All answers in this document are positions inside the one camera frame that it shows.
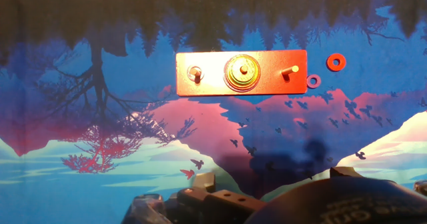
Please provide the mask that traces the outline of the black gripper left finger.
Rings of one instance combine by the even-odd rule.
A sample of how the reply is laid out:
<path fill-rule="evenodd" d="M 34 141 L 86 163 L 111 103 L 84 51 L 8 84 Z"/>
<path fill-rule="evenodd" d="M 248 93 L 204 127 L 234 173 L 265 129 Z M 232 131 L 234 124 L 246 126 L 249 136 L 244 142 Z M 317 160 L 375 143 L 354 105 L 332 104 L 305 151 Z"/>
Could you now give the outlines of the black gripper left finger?
<path fill-rule="evenodd" d="M 214 173 L 197 174 L 192 186 L 166 201 L 167 218 L 175 224 L 243 224 L 265 202 L 216 189 Z"/>

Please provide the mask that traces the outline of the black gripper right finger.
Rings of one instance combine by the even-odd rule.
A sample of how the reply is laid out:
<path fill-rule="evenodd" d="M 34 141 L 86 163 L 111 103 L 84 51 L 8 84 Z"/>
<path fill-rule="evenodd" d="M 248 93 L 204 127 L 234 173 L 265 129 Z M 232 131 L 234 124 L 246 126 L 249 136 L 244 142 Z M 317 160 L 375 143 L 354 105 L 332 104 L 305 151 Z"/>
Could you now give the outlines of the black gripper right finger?
<path fill-rule="evenodd" d="M 362 177 L 353 167 L 331 167 L 330 178 L 333 177 Z"/>

